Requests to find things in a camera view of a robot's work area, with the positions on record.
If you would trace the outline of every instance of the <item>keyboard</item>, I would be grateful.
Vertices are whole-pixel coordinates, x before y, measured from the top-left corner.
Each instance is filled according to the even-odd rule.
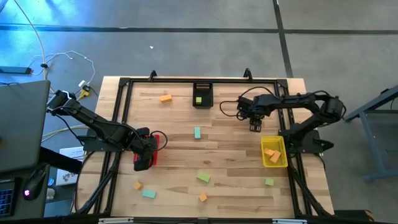
[[[0,218],[12,216],[15,204],[15,179],[0,179]]]

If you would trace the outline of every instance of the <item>orange block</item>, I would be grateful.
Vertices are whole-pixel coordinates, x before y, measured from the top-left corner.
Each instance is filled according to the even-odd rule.
[[[200,194],[199,199],[201,202],[204,202],[207,199],[207,196],[205,194]]]
[[[264,154],[268,157],[271,157],[272,155],[274,155],[275,151],[272,149],[267,149]]]
[[[280,152],[275,151],[269,160],[273,163],[276,163],[279,159],[279,156],[280,156]]]
[[[136,183],[134,184],[134,189],[140,190],[141,188],[142,188],[142,184],[141,184],[140,182],[136,182]]]
[[[160,101],[162,103],[170,102],[172,101],[172,95],[164,95],[160,97]]]

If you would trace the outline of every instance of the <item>small foam block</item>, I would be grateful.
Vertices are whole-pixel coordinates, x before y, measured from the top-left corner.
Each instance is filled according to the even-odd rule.
[[[210,181],[210,175],[199,173],[197,179],[203,180],[204,182]]]
[[[170,102],[170,101],[172,101],[172,95],[161,96],[160,100],[162,103]]]
[[[201,97],[197,97],[195,101],[197,105],[201,105]]]
[[[136,182],[136,183],[134,184],[134,189],[136,189],[136,190],[140,190],[141,187],[142,187],[142,184],[141,184],[140,182]]]
[[[274,186],[274,179],[267,178],[267,179],[266,179],[266,185],[268,185],[268,186]]]
[[[279,156],[280,156],[280,152],[275,151],[269,160],[273,163],[276,163],[279,159]]]
[[[207,196],[205,194],[200,194],[199,199],[201,202],[204,202],[205,200],[207,200]]]
[[[142,191],[142,196],[144,196],[144,197],[149,197],[149,198],[155,198],[155,197],[156,197],[156,191],[153,191],[153,190],[143,190],[143,191]]]
[[[264,154],[268,157],[271,157],[272,155],[274,155],[275,151],[272,149],[267,149]]]
[[[200,127],[195,127],[195,139],[200,139]]]

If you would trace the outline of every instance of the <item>computer mouse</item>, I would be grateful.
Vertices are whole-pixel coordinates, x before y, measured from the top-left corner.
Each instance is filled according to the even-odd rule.
[[[25,181],[22,194],[25,200],[35,200],[42,190],[45,171],[43,169],[36,169],[31,173],[29,178]]]

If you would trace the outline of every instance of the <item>green block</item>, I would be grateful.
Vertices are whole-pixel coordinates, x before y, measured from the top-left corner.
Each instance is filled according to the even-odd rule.
[[[197,105],[201,105],[201,97],[197,97],[196,103]]]
[[[204,182],[210,181],[210,175],[199,173],[197,179],[203,180]]]
[[[195,139],[200,139],[200,127],[195,127]]]
[[[144,197],[149,197],[149,198],[155,198],[155,197],[156,197],[156,191],[153,191],[153,190],[143,190],[143,191],[142,191],[142,196],[144,196]]]
[[[274,186],[274,179],[267,178],[267,179],[266,179],[266,185],[268,185],[268,186]]]

